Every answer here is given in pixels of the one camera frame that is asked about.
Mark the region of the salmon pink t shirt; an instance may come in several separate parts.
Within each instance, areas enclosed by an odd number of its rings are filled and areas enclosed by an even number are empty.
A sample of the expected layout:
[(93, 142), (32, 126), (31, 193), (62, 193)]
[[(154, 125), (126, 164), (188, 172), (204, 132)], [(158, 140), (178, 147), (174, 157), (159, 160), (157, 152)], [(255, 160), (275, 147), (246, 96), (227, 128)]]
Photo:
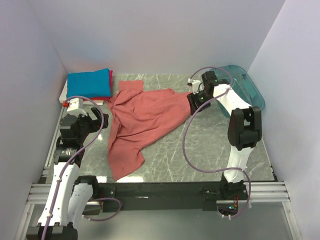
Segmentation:
[(170, 133), (191, 115), (188, 92), (144, 90), (142, 80), (120, 81), (107, 101), (112, 114), (107, 160), (114, 181), (145, 162), (142, 149)]

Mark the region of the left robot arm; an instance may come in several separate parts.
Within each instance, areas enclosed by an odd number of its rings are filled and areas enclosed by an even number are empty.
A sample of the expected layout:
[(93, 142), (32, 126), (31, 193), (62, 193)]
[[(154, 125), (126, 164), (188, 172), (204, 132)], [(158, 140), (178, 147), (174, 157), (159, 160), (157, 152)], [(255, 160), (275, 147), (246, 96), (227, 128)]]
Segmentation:
[(79, 176), (86, 138), (91, 133), (100, 134), (108, 127), (108, 114), (99, 107), (92, 107), (91, 111), (95, 119), (81, 108), (69, 111), (60, 119), (52, 183), (37, 225), (27, 229), (28, 240), (78, 239), (77, 221), (87, 202), (100, 195), (96, 176)]

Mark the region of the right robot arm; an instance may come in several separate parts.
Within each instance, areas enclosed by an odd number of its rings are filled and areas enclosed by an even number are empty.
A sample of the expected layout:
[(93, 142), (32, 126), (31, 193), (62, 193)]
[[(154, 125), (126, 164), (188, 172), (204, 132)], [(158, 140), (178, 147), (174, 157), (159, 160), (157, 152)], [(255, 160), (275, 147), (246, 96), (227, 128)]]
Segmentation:
[(219, 187), (221, 197), (230, 200), (245, 190), (243, 170), (251, 152), (262, 139), (262, 113), (258, 106), (245, 102), (227, 79), (217, 78), (214, 71), (203, 73), (201, 78), (188, 79), (187, 85), (192, 87), (192, 93), (187, 95), (191, 113), (210, 107), (209, 101), (214, 99), (230, 116), (227, 138), (231, 148)]

